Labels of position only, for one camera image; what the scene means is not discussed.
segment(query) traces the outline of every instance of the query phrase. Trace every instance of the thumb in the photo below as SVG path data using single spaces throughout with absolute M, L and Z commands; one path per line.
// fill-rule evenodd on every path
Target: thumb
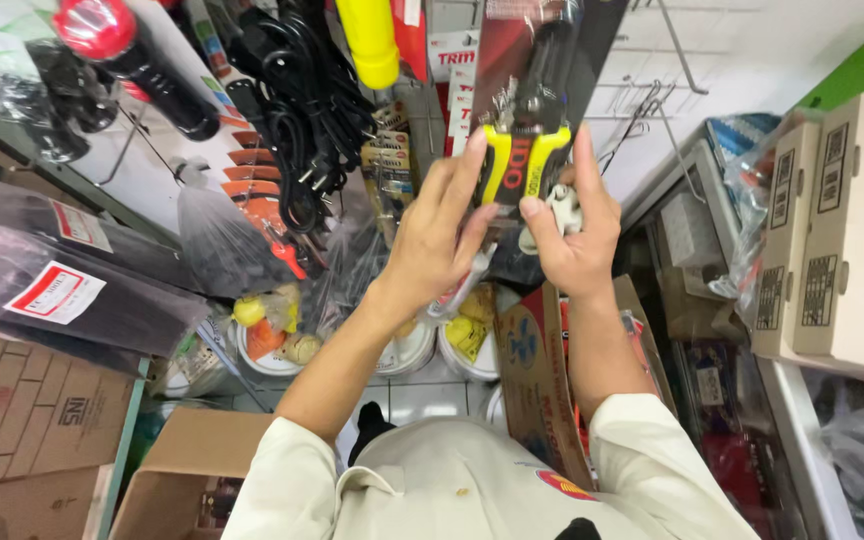
M 555 214 L 548 204 L 535 197 L 522 197 L 518 202 L 518 211 L 529 226 L 540 258 L 557 260 L 569 250 L 566 240 L 559 234 Z

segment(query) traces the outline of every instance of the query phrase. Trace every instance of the right hand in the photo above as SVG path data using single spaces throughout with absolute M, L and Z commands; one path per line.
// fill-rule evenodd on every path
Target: right hand
M 555 216 L 545 202 L 523 197 L 518 208 L 538 247 L 546 278 L 573 301 L 613 293 L 612 264 L 621 231 L 622 206 L 609 195 L 593 154 L 589 124 L 582 122 L 572 149 L 574 166 L 559 182 L 574 184 L 582 207 L 582 230 L 559 236 Z

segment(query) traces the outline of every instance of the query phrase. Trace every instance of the black power cord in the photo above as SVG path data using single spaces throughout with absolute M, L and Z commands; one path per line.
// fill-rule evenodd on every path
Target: black power cord
M 362 165 L 362 145 L 377 129 L 375 106 L 359 92 L 323 12 L 288 3 L 279 9 L 279 19 L 255 8 L 240 17 L 236 68 L 258 87 L 235 80 L 227 90 L 275 158 L 282 222 L 304 234 L 324 214 L 322 195 L 342 190 L 347 173 Z

